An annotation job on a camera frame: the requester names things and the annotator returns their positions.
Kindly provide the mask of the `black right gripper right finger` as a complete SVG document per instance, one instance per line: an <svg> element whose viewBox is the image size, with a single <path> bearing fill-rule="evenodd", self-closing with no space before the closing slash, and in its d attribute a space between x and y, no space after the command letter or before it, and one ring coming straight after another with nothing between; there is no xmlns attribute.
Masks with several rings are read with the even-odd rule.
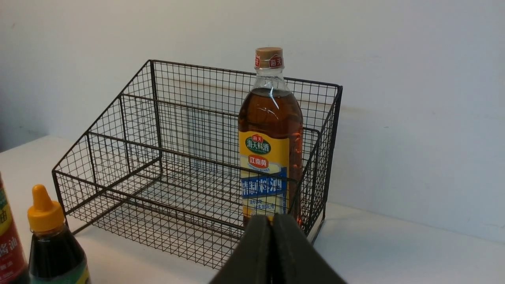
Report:
<svg viewBox="0 0 505 284"><path fill-rule="evenodd" d="M272 233L273 284L346 284L314 249L292 216L276 214Z"/></svg>

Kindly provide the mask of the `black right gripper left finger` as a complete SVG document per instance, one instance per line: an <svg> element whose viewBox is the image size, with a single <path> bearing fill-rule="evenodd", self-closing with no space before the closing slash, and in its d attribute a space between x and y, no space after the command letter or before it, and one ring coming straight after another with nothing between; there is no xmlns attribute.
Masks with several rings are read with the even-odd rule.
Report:
<svg viewBox="0 0 505 284"><path fill-rule="evenodd" d="M271 237L271 226L267 217L251 217L238 246L210 283L270 284Z"/></svg>

